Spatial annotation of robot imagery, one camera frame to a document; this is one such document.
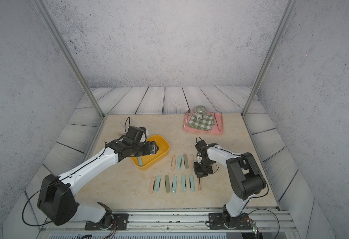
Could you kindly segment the pink folding fruit knife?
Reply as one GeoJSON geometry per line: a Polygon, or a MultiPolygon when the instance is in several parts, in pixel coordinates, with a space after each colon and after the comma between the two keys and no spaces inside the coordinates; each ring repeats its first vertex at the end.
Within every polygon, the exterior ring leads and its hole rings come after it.
{"type": "Polygon", "coordinates": [[[170,165],[170,169],[171,170],[175,170],[176,169],[176,161],[177,161],[177,156],[173,155],[172,156],[172,160],[171,160],[171,165],[170,165]]]}

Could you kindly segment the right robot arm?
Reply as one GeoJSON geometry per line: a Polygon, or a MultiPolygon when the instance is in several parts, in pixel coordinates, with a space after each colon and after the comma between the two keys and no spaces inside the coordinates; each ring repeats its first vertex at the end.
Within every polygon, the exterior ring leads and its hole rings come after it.
{"type": "Polygon", "coordinates": [[[207,144],[204,140],[196,143],[197,161],[193,169],[198,179],[214,174],[213,164],[219,163],[228,170],[230,184],[234,194],[223,206],[222,222],[225,228],[235,229],[248,218],[244,209],[252,198],[267,188],[267,182],[254,158],[249,153],[233,153],[217,143],[207,144]]]}

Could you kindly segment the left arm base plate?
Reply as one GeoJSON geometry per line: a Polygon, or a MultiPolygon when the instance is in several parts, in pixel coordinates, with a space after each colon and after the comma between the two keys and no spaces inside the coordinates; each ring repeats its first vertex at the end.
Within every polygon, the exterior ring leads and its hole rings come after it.
{"type": "Polygon", "coordinates": [[[98,223],[86,222],[84,229],[86,231],[124,231],[127,228],[128,219],[127,213],[106,213],[98,223]]]}

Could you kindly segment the teal folding fruit knife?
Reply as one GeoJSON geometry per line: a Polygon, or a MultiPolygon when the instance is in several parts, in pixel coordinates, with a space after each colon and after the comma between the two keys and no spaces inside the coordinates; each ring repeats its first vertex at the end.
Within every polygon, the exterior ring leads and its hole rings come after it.
{"type": "Polygon", "coordinates": [[[161,182],[161,175],[158,175],[156,177],[155,185],[154,185],[154,191],[158,192],[160,189],[160,182],[161,182]]]}

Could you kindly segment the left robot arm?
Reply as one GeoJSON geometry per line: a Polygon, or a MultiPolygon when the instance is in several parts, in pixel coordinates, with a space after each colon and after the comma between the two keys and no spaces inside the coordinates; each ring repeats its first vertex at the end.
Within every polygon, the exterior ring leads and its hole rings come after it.
{"type": "Polygon", "coordinates": [[[112,210],[104,203],[96,205],[79,203],[75,195],[89,181],[107,168],[126,157],[154,155],[159,146],[154,141],[125,144],[113,140],[94,157],[59,176],[53,174],[44,178],[38,198],[38,208],[56,226],[70,221],[94,223],[97,227],[108,228],[113,223],[112,210]]]}

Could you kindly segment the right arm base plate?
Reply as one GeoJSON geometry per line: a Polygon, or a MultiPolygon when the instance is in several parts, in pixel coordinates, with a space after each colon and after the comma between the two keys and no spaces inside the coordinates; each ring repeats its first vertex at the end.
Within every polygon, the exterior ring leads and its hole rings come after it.
{"type": "Polygon", "coordinates": [[[211,230],[251,230],[252,224],[247,213],[231,217],[227,213],[209,213],[205,225],[211,230]]]}

